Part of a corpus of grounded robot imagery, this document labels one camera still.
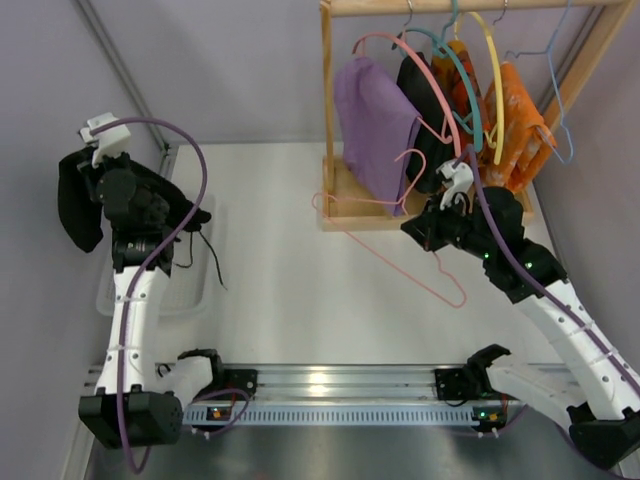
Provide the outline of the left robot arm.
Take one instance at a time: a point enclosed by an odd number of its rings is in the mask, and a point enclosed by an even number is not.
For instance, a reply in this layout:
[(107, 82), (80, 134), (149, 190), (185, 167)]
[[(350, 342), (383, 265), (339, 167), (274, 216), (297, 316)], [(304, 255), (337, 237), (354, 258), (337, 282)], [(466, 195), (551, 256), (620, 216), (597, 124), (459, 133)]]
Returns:
[(165, 374), (156, 366), (174, 244), (211, 216), (128, 153), (106, 158), (87, 180), (112, 229), (115, 295), (103, 368), (94, 393), (79, 401), (79, 418), (108, 449), (174, 444), (186, 407), (223, 378), (214, 349), (181, 353)]

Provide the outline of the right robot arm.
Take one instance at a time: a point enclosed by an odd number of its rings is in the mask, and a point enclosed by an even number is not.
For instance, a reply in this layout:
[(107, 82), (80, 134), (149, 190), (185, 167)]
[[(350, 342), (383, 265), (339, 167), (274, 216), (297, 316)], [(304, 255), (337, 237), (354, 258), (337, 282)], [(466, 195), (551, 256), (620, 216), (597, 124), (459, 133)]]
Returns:
[(452, 205), (429, 199), (401, 229), (424, 250), (455, 247), (481, 260), (490, 283), (536, 325), (569, 369), (570, 385), (489, 345), (466, 363), (436, 374), (441, 400), (500, 394), (551, 419), (591, 464), (609, 470), (639, 448), (639, 376), (604, 338), (566, 271), (544, 246), (526, 238), (513, 193), (487, 187)]

